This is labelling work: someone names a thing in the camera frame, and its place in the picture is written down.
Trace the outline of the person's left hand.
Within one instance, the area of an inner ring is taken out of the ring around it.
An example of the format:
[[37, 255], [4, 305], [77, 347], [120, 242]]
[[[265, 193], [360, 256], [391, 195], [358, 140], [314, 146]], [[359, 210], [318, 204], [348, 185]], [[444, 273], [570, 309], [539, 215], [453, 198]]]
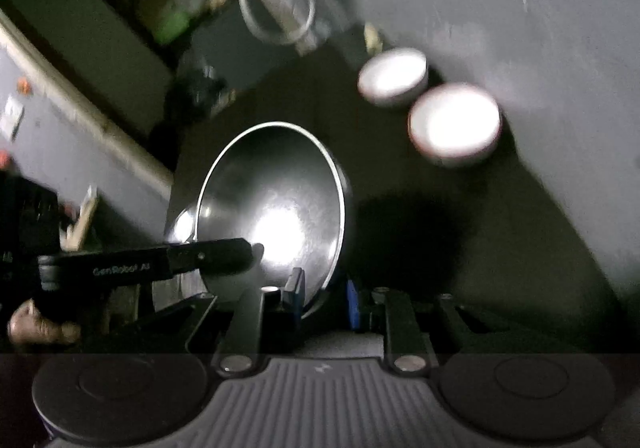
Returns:
[[41, 316], [33, 300], [21, 304], [8, 323], [9, 341], [16, 346], [26, 344], [72, 344], [80, 338], [76, 324], [55, 324]]

